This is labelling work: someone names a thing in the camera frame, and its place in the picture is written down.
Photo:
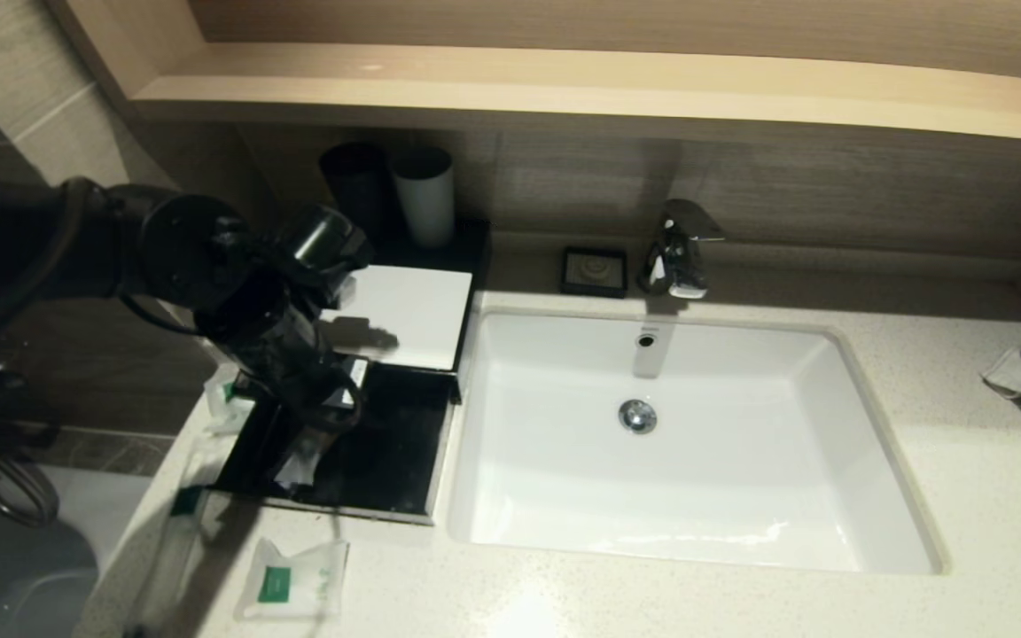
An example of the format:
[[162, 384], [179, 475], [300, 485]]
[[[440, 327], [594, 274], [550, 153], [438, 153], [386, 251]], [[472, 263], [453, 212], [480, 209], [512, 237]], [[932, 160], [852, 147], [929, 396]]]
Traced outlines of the clear tube packet green label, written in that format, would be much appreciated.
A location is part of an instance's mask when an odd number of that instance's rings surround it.
[[331, 436], [305, 428], [297, 433], [284, 452], [273, 482], [287, 490], [295, 487], [312, 487], [315, 484], [317, 465], [328, 451]]

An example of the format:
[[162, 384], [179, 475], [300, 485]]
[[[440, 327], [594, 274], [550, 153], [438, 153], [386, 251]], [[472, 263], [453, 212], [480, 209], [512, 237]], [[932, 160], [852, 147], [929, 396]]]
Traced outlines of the small sachet with green label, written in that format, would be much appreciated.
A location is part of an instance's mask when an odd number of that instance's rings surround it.
[[205, 383], [203, 397], [209, 408], [209, 424], [204, 431], [212, 436], [242, 432], [255, 400], [244, 395], [245, 379], [234, 364], [221, 366]]

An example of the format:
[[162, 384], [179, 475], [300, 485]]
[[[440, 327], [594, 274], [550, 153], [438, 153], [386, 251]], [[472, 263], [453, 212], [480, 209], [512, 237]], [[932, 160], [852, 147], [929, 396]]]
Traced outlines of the black glossy box drawer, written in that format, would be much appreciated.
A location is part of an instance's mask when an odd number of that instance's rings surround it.
[[459, 402], [456, 377], [373, 366], [364, 376], [361, 422], [328, 448], [312, 487], [287, 490], [269, 470], [270, 421], [279, 405], [255, 407], [222, 467], [214, 489], [266, 506], [432, 525], [442, 433]]

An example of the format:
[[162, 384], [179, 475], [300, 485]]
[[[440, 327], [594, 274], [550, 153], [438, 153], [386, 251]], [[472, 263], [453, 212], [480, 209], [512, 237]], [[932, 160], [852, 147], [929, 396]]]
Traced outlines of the black plastic cup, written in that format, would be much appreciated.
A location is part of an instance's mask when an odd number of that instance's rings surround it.
[[317, 165], [345, 217], [374, 241], [389, 236], [394, 193], [384, 150], [372, 143], [343, 143], [324, 151]]

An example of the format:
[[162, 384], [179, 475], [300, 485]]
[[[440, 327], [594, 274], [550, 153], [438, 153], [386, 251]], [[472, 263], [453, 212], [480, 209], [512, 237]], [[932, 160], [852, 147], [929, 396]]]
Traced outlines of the long clear toothbrush packet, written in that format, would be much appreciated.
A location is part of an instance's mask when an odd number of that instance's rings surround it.
[[121, 627], [121, 638], [165, 638], [188, 588], [210, 490], [228, 456], [230, 440], [222, 437], [200, 440], [191, 449], [149, 555], [143, 584]]

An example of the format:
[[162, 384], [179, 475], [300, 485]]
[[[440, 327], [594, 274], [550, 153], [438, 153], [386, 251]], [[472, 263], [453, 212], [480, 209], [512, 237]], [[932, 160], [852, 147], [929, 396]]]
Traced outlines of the flat sachet with green label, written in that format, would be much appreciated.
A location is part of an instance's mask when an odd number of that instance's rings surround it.
[[238, 621], [328, 620], [341, 610], [349, 544], [336, 540], [295, 555], [272, 540], [255, 546], [235, 618]]

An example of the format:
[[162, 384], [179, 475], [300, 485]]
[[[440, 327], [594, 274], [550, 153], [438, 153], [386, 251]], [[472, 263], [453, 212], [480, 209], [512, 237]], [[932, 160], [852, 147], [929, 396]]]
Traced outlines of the grey plastic cup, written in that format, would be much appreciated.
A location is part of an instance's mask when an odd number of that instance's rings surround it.
[[414, 243], [441, 249], [455, 234], [454, 161], [441, 148], [418, 146], [392, 161], [394, 190]]

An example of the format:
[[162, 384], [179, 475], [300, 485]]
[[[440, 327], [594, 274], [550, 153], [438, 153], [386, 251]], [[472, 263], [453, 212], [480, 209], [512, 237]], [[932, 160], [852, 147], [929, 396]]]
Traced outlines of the black square soap dish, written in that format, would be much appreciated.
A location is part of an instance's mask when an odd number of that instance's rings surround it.
[[620, 250], [567, 246], [560, 293], [574, 296], [627, 297], [627, 254]]

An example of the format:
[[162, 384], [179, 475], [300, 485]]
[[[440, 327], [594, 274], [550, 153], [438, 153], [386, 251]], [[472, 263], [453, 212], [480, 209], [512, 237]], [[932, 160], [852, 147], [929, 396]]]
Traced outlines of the chrome sink drain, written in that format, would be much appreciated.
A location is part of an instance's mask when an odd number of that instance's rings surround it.
[[655, 431], [658, 424], [657, 409], [648, 402], [628, 400], [620, 404], [619, 421], [621, 427], [632, 433], [649, 433]]

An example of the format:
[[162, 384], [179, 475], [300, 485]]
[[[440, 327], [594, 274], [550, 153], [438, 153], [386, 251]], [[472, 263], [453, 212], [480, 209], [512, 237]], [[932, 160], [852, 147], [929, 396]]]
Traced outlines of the chrome sink faucet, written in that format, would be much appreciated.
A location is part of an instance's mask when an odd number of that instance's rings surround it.
[[692, 199], [665, 202], [655, 237], [635, 281], [650, 296], [698, 301], [709, 291], [701, 243], [724, 241], [725, 231]]

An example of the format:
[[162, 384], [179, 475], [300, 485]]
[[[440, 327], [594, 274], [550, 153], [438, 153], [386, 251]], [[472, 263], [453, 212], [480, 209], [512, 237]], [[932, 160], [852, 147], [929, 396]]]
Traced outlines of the white ceramic sink basin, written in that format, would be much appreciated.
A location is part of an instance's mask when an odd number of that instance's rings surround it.
[[[655, 431], [621, 427], [628, 400]], [[498, 312], [479, 324], [454, 540], [652, 560], [937, 574], [828, 332]]]

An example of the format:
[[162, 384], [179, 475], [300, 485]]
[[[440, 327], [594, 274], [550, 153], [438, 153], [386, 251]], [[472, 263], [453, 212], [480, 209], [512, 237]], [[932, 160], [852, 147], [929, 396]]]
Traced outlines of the light wooden wall shelf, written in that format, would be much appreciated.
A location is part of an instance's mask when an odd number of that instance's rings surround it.
[[721, 122], [1021, 142], [1021, 78], [812, 59], [207, 42], [186, 0], [46, 0], [146, 120], [538, 126], [686, 138]]

